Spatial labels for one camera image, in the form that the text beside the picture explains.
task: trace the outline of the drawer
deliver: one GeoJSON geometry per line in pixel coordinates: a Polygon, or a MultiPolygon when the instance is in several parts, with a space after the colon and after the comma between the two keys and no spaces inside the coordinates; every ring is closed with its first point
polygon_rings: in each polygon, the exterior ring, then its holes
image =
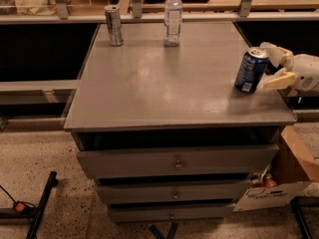
{"type": "Polygon", "coordinates": [[[192,181],[97,186],[104,204],[239,199],[250,180],[192,181]]]}
{"type": "Polygon", "coordinates": [[[76,132],[80,150],[275,143],[279,126],[184,127],[76,132]]]}
{"type": "Polygon", "coordinates": [[[144,209],[109,209],[113,222],[173,221],[185,219],[216,218],[229,215],[235,204],[203,204],[144,209]]]}
{"type": "Polygon", "coordinates": [[[89,178],[262,171],[278,151],[276,144],[139,148],[80,151],[89,178]]]}

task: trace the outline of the blue soda can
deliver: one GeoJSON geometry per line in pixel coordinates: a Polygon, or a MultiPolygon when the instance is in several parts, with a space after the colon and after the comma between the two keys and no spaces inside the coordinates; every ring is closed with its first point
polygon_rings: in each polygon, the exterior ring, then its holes
{"type": "Polygon", "coordinates": [[[235,81],[238,90],[254,93],[268,65],[269,58],[265,50],[251,47],[242,58],[235,81]]]}

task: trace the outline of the soda can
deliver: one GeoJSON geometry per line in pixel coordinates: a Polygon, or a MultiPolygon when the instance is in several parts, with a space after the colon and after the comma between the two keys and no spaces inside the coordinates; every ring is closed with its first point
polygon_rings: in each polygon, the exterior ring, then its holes
{"type": "Polygon", "coordinates": [[[104,9],[110,36],[110,44],[113,46],[121,46],[124,44],[124,40],[121,32],[120,7],[118,5],[108,5],[104,9]]]}
{"type": "Polygon", "coordinates": [[[251,47],[242,58],[235,81],[238,90],[254,93],[268,65],[269,58],[265,50],[251,47]]]}

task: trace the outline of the cardboard box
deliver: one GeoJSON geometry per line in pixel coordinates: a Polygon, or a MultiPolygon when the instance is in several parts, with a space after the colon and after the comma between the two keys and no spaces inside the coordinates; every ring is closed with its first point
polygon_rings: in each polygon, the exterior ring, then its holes
{"type": "Polygon", "coordinates": [[[249,188],[237,202],[234,211],[284,206],[313,181],[319,181],[319,163],[293,126],[284,129],[278,145],[279,152],[272,161],[271,169],[278,185],[249,188]]]}

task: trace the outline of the metal frame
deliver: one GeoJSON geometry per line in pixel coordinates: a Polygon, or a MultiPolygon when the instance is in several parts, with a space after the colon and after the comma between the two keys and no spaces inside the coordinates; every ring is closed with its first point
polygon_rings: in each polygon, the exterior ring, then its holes
{"type": "MultiPolygon", "coordinates": [[[[131,0],[133,15],[121,15],[123,23],[162,22],[163,14],[142,15],[142,0],[131,0]]],[[[56,0],[58,15],[53,16],[0,16],[0,24],[40,23],[105,23],[105,16],[72,16],[66,0],[56,0]]],[[[252,0],[241,0],[238,12],[185,13],[183,21],[266,21],[266,20],[319,20],[319,9],[313,12],[250,12],[252,0]]]]}
{"type": "Polygon", "coordinates": [[[78,83],[79,80],[0,82],[0,105],[66,103],[78,83]]]}
{"type": "Polygon", "coordinates": [[[307,221],[302,213],[302,207],[319,207],[319,197],[297,196],[290,202],[293,213],[299,224],[300,231],[304,239],[312,239],[307,221]]]}
{"type": "Polygon", "coordinates": [[[26,239],[36,238],[36,234],[40,226],[41,219],[45,211],[51,190],[59,182],[59,180],[56,179],[56,176],[56,171],[50,172],[47,184],[42,193],[40,202],[36,208],[30,208],[30,210],[28,210],[28,212],[26,213],[17,212],[13,208],[0,208],[0,219],[30,219],[30,228],[26,239]]]}

